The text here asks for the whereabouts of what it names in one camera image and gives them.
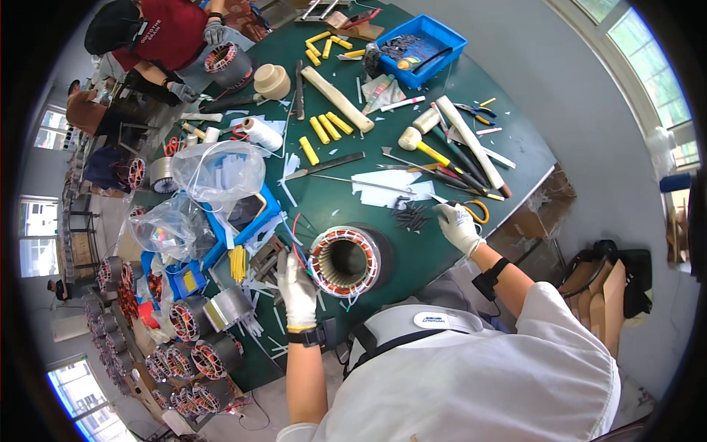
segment red t-shirt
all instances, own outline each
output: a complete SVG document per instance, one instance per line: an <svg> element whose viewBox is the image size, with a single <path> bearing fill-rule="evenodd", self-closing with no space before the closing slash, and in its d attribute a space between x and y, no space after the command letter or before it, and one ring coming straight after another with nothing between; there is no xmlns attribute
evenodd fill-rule
<svg viewBox="0 0 707 442"><path fill-rule="evenodd" d="M208 19L203 9L189 0L142 0L142 13L148 23L135 50L112 52L126 72L142 59L159 60L175 71L199 56Z"/></svg>

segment hammer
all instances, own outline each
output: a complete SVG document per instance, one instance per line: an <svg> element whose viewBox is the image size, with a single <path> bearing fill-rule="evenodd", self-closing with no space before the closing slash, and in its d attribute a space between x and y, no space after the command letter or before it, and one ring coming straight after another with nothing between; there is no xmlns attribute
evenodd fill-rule
<svg viewBox="0 0 707 442"><path fill-rule="evenodd" d="M476 190L478 193L484 196L489 194L489 190L486 189L479 181L475 180L471 175L465 173L462 169L460 169L459 166L449 161L449 158L445 157L441 153L437 152L436 150L432 149L430 146L425 144L422 141L422 134L414 127L408 127L407 129L405 129L405 132L403 132L400 138L398 138L398 146L402 147L406 151L414 151L415 149L418 149L420 151L423 151L424 153L427 153L439 164L443 165L446 168L449 168L451 171L459 175L459 178L461 178L462 181L467 183L472 189Z"/></svg>

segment window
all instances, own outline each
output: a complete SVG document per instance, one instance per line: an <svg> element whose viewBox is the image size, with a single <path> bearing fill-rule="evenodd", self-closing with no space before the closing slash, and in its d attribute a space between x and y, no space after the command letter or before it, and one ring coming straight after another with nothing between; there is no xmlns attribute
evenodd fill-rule
<svg viewBox="0 0 707 442"><path fill-rule="evenodd" d="M110 408L86 356L47 374L66 413L89 442L135 442Z"/></svg>
<svg viewBox="0 0 707 442"><path fill-rule="evenodd" d="M645 136L672 130L678 167L699 164L692 116L680 84L648 26L626 0L545 0L602 60Z"/></svg>
<svg viewBox="0 0 707 442"><path fill-rule="evenodd" d="M47 106L40 128L37 131L35 147L62 149L68 130L69 123L66 121L66 110L52 105Z"/></svg>
<svg viewBox="0 0 707 442"><path fill-rule="evenodd" d="M57 259L57 198L20 198L20 268L23 278L59 273Z"/></svg>

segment wrist strap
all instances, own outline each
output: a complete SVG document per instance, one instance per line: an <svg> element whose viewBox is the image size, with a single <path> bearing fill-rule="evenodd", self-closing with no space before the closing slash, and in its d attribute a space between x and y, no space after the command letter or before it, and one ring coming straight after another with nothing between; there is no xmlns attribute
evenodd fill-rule
<svg viewBox="0 0 707 442"><path fill-rule="evenodd" d="M498 275L509 264L510 261L506 258L501 258L492 268L474 278L472 283L474 284L474 287L476 287L481 294L484 295L484 298L491 302L496 299L496 291L494 291L493 287L498 284Z"/></svg>

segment brown shirt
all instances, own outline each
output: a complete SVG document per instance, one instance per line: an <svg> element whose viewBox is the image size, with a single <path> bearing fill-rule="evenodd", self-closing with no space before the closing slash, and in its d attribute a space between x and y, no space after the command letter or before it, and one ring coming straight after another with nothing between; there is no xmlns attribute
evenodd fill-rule
<svg viewBox="0 0 707 442"><path fill-rule="evenodd" d="M96 89L79 91L66 101L66 120L91 136L95 134L107 109L104 105L91 101L97 94Z"/></svg>

